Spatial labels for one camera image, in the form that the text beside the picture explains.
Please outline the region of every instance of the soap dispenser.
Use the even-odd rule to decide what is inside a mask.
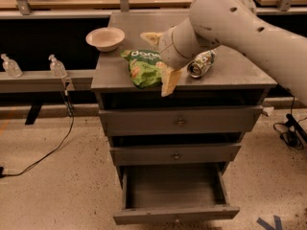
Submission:
[[[67,76],[67,72],[63,63],[57,60],[55,55],[50,55],[49,60],[51,60],[50,70],[52,71],[54,77],[57,79],[65,78]]]
[[[22,75],[22,71],[15,60],[7,57],[6,54],[2,54],[1,59],[3,59],[3,68],[11,77],[19,77]]]

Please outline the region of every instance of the bowl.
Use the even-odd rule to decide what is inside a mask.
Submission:
[[[125,33],[122,30],[112,27],[96,29],[86,36],[86,42],[96,47],[101,52],[115,50],[124,40]]]

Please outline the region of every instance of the dresser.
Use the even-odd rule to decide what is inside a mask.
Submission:
[[[276,82],[238,52],[221,46],[200,79],[186,69],[174,93],[136,88],[124,49],[151,49],[140,37],[175,26],[188,11],[114,13],[109,26],[126,38],[101,53],[91,85],[122,186],[117,224],[233,219],[223,174],[252,131]]]

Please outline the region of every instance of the speckled floor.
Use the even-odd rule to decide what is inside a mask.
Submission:
[[[28,107],[0,107],[0,166],[18,173],[55,149],[72,119],[63,106],[43,106],[32,126]],[[121,187],[107,150],[97,107],[76,106],[72,131],[56,153],[17,177],[0,179],[0,229],[5,230],[254,230],[307,229],[307,149],[288,148],[272,125],[289,109],[262,115],[224,174],[230,203],[241,208],[233,220],[117,226]],[[307,109],[295,109],[298,119]],[[307,129],[307,121],[301,125]],[[275,226],[274,216],[281,219]]]

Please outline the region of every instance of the green chip bag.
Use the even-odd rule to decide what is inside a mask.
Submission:
[[[130,78],[138,88],[160,85],[161,70],[166,68],[160,53],[152,50],[125,50],[121,57],[129,62]]]

